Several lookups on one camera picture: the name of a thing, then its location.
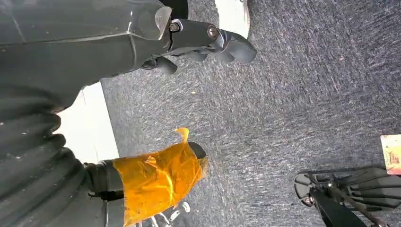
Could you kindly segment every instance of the black metal frame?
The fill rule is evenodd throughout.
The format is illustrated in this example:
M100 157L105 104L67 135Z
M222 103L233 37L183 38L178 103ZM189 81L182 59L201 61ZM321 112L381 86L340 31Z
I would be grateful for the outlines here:
M315 206L328 227L366 227L353 211L373 226L388 226L371 211L392 210L401 204L401 177L380 167L301 172L294 179L297 197Z

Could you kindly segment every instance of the white baseboard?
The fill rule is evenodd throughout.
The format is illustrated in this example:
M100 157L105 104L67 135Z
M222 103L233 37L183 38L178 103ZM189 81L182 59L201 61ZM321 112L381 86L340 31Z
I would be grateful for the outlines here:
M74 104L58 115L61 127L55 133L65 136L66 147L81 162L119 157L100 82L81 90Z

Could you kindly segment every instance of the orange tape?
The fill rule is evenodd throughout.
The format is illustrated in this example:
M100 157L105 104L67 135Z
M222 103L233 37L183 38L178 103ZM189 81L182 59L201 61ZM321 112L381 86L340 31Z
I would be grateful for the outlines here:
M124 227L175 206L204 176L207 160L198 160L188 145L188 129L176 131L182 136L181 143L113 161L124 189Z

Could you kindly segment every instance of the metal bolt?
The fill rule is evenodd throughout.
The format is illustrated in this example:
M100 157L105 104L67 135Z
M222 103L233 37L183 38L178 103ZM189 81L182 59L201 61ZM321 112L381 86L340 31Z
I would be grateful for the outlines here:
M216 39L219 34L218 29L214 25L210 25L208 28L208 35L212 39Z
M302 198L302 200L309 206L312 206L314 204L314 198L312 196L305 196Z
M170 32L178 32L180 30L180 26L177 23L172 23L169 26Z

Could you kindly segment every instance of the small card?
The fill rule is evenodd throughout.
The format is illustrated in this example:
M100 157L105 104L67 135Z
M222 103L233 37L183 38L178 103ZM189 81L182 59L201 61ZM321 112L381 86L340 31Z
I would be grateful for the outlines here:
M401 175L401 135L383 135L380 139L387 173Z

